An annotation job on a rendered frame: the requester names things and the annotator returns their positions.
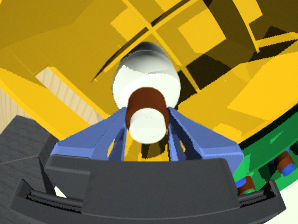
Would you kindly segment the green crate with dividers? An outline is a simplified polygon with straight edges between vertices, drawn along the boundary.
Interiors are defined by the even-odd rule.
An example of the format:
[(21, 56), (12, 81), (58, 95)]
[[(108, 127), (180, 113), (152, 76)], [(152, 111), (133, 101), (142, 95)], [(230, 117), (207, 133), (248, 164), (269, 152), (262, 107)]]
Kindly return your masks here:
[[(297, 141), (297, 142), (296, 142)], [(253, 173), (256, 189), (269, 180), (275, 180), (282, 191), (298, 180), (298, 103), (258, 133), (239, 143), (244, 159), (233, 174), (235, 182)], [(290, 147), (291, 146), (291, 147)], [(275, 164), (268, 163), (286, 149), (295, 162), (295, 170), (284, 177)]]

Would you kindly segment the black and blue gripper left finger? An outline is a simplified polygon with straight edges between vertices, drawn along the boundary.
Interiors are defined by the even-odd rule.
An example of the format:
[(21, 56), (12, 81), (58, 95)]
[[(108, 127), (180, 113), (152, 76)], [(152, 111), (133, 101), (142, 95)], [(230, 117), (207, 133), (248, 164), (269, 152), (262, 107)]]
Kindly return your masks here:
[[(57, 142), (50, 155), (124, 161), (127, 140), (126, 110), (127, 107), (122, 107), (108, 118)], [(114, 144), (108, 156), (108, 150), (113, 141)]]

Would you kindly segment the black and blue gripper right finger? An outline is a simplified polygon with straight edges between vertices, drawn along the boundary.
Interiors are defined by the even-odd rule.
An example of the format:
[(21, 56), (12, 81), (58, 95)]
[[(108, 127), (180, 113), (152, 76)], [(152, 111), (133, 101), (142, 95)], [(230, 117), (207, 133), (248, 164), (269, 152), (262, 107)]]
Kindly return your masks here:
[[(237, 142), (185, 117), (171, 106), (168, 106), (168, 113), (170, 161), (224, 158), (232, 175), (235, 173), (244, 159)], [(186, 150), (186, 155), (180, 141)]]

